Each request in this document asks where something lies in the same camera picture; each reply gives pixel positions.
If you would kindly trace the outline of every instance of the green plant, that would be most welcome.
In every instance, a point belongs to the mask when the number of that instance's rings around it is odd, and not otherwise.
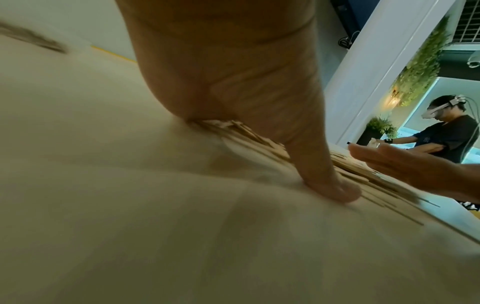
[[[366,126],[386,134],[388,138],[397,137],[397,128],[387,118],[373,117]]]
[[[448,16],[439,22],[393,83],[392,97],[400,99],[398,106],[408,106],[419,100],[437,78],[442,49],[449,37],[448,23]]]

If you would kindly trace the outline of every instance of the white column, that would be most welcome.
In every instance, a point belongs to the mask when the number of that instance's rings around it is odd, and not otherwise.
[[[455,0],[381,0],[326,87],[326,132],[345,147]]]

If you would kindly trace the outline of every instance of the vr headset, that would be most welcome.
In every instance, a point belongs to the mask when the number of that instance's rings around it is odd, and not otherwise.
[[[436,114],[437,114],[437,111],[441,110],[441,109],[444,109],[446,107],[454,107],[456,106],[457,104],[464,104],[466,103],[467,100],[465,99],[465,96],[463,95],[458,95],[458,96],[455,96],[454,99],[450,100],[449,102],[447,102],[446,104],[443,104],[441,106],[438,106],[434,109],[431,109],[431,110],[426,110],[422,115],[421,117],[424,118],[424,119],[430,119],[430,118],[435,118]]]

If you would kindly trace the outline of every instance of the hand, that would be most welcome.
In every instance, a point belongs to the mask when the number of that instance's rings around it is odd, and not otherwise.
[[[366,162],[373,170],[417,189],[461,201],[472,199],[464,189],[468,176],[461,166],[448,160],[388,144],[380,144],[377,149],[350,144],[348,149],[352,157]]]
[[[169,111],[240,120],[283,143],[319,194],[359,198],[335,173],[325,139],[313,1],[117,2],[142,74]]]

